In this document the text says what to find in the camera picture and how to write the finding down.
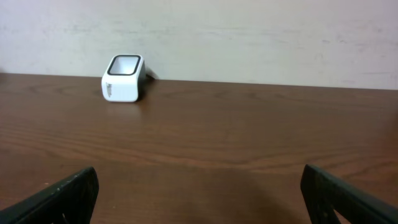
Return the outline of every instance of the wooden table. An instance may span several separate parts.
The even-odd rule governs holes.
[[[0,75],[0,209],[94,166],[92,223],[310,223],[315,164],[398,205],[398,93],[156,81],[138,103],[100,78]]]

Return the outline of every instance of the wood grain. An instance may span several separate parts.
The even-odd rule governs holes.
[[[109,103],[99,78],[0,75],[0,209],[85,166],[92,223],[310,223],[315,164],[398,205],[398,95],[156,81]]]

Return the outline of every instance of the wall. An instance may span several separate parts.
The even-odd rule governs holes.
[[[1,0],[0,69],[102,76],[142,54],[163,79],[398,87],[396,0]]]

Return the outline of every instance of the printed logo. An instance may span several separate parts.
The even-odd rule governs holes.
[[[106,83],[106,91],[108,92],[108,97],[112,96],[112,84]]]

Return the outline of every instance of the small white object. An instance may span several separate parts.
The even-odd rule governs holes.
[[[112,58],[101,86],[105,100],[135,102],[142,94],[145,64],[141,55],[117,55]]]

